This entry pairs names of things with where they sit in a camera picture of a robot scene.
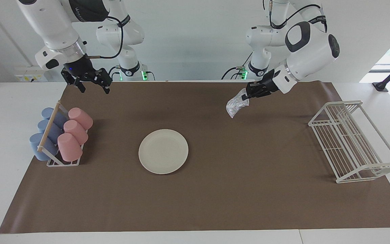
blue cup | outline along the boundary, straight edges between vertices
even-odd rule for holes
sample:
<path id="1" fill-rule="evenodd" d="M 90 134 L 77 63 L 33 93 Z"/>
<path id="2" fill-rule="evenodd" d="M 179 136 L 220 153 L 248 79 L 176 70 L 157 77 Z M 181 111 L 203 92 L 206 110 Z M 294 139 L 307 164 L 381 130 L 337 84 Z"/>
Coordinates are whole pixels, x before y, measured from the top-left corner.
<path id="1" fill-rule="evenodd" d="M 37 133 L 37 134 L 33 134 L 30 138 L 29 138 L 29 144 L 31 145 L 31 148 L 32 150 L 34 151 L 34 155 L 37 157 L 37 159 L 39 159 L 40 161 L 48 161 L 50 159 L 50 157 L 48 157 L 48 155 L 46 155 L 45 153 L 41 152 L 39 153 L 37 151 L 37 147 L 39 146 L 40 144 L 40 141 L 42 140 L 42 137 L 43 137 L 43 134 L 42 133 Z M 46 142 L 45 142 L 45 145 L 44 147 L 53 155 L 57 155 L 58 153 L 58 148 L 51 142 L 51 140 L 49 138 L 46 138 Z"/>
<path id="2" fill-rule="evenodd" d="M 37 125 L 37 129 L 39 129 L 39 133 L 42 134 L 45 133 L 48 123 L 49 123 L 48 119 L 40 121 L 40 123 Z M 48 138 L 51 140 L 53 144 L 57 144 L 58 137 L 61 136 L 61 134 L 62 134 L 62 130 L 55 123 L 52 123 L 51 129 L 49 130 Z"/>
<path id="3" fill-rule="evenodd" d="M 42 117 L 43 119 L 50 119 L 52 113 L 54 112 L 53 108 L 45 108 L 42 111 Z M 60 112 L 57 113 L 54 119 L 54 124 L 56 124 L 60 129 L 64 128 L 64 123 L 66 123 L 68 119 Z"/>

paper plate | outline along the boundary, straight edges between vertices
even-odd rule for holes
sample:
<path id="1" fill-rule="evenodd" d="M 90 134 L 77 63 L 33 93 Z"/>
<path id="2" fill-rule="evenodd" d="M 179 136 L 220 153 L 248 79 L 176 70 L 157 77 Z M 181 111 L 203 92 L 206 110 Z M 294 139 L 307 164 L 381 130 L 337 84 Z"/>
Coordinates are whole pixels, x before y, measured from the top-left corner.
<path id="1" fill-rule="evenodd" d="M 186 161 L 189 146 L 178 132 L 168 129 L 150 133 L 139 146 L 138 156 L 144 168 L 165 175 L 178 170 Z"/>

dish rack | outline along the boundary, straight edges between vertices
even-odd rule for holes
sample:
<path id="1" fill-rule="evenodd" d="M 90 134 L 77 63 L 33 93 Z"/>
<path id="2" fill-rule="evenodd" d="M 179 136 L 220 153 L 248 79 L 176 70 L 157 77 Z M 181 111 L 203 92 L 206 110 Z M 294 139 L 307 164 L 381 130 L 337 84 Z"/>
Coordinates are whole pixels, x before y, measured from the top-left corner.
<path id="1" fill-rule="evenodd" d="M 362 101 L 328 102 L 308 124 L 335 173 L 337 183 L 370 181 L 390 173 L 390 162 L 382 162 L 354 120 L 352 113 L 358 109 L 390 150 L 389 143 L 362 108 Z"/>
<path id="2" fill-rule="evenodd" d="M 68 166 L 78 166 L 79 162 L 81 161 L 81 158 L 79 158 L 76 161 L 73 162 L 66 162 L 61 158 L 61 155 L 59 155 L 59 150 L 57 151 L 57 155 L 53 156 L 46 148 L 45 148 L 45 142 L 49 135 L 49 131 L 51 129 L 51 125 L 55 120 L 55 117 L 57 116 L 57 113 L 63 114 L 67 119 L 68 117 L 68 111 L 61 105 L 61 101 L 58 101 L 55 105 L 54 111 L 49 118 L 48 126 L 45 129 L 45 132 L 43 133 L 42 140 L 40 141 L 40 144 L 37 147 L 38 152 L 43 152 L 46 154 L 50 159 L 48 160 L 48 163 L 46 164 L 48 167 L 68 167 Z"/>

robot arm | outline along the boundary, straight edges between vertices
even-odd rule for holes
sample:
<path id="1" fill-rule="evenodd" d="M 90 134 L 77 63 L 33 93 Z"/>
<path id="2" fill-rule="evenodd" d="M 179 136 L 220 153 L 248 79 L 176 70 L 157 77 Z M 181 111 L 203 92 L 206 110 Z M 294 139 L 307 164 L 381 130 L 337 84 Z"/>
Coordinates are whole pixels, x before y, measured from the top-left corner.
<path id="1" fill-rule="evenodd" d="M 272 9 L 272 14 L 269 13 L 272 26 L 256 26 L 248 31 L 246 39 L 254 54 L 246 69 L 248 79 L 256 82 L 248 83 L 243 100 L 267 96 L 277 90 L 287 93 L 298 81 L 323 69 L 339 56 L 338 42 L 327 33 L 322 9 L 312 6 L 311 0 L 296 1 L 293 5 L 296 9 L 309 6 L 301 11 L 306 21 L 288 28 L 285 15 L 281 14 L 283 12 L 274 14 L 275 8 L 286 12 L 288 1 L 274 0 L 269 6 Z M 266 50 L 267 46 L 287 46 L 291 52 L 286 60 L 268 73 L 271 54 Z"/>
<path id="2" fill-rule="evenodd" d="M 18 5 L 45 43 L 45 47 L 36 54 L 37 63 L 43 70 L 50 70 L 63 64 L 62 76 L 69 85 L 77 86 L 81 92 L 85 91 L 82 81 L 90 81 L 100 85 L 105 93 L 109 93 L 111 77 L 104 68 L 94 69 L 91 59 L 110 57 L 88 56 L 86 42 L 80 39 L 71 25 L 72 22 L 101 22 L 111 16 L 121 20 L 118 24 L 99 28 L 98 39 L 102 44 L 119 52 L 117 57 L 122 69 L 129 67 L 129 70 L 133 70 L 136 64 L 143 66 L 138 62 L 135 51 L 128 45 L 142 43 L 144 32 L 130 20 L 121 1 L 18 0 Z M 124 45 L 121 43 L 122 29 Z"/>
<path id="3" fill-rule="evenodd" d="M 126 7 L 122 1 L 109 1 L 110 16 L 122 20 L 123 27 L 123 49 L 117 56 L 120 69 L 120 75 L 125 81 L 147 80 L 145 73 L 147 66 L 143 65 L 136 56 L 135 51 L 130 46 L 141 44 L 144 41 L 144 30 L 135 23 L 127 13 Z M 117 24 L 108 24 L 99 27 L 96 30 L 96 36 L 99 42 L 117 52 L 121 44 L 121 28 Z"/>

brown tablecloth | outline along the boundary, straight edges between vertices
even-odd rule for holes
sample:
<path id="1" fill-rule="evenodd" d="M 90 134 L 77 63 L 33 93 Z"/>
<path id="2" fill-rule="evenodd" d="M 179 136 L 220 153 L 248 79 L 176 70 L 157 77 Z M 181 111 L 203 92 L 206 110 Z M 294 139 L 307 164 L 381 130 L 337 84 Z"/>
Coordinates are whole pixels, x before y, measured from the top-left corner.
<path id="1" fill-rule="evenodd" d="M 114 83 L 109 95 L 67 87 L 63 105 L 94 119 L 81 165 L 33 159 L 0 233 L 390 227 L 388 180 L 336 184 L 308 127 L 340 100 L 330 83 L 251 99 L 230 119 L 226 102 L 244 86 Z M 142 167 L 138 148 L 163 128 L 186 137 L 189 157 L 159 176 Z"/>

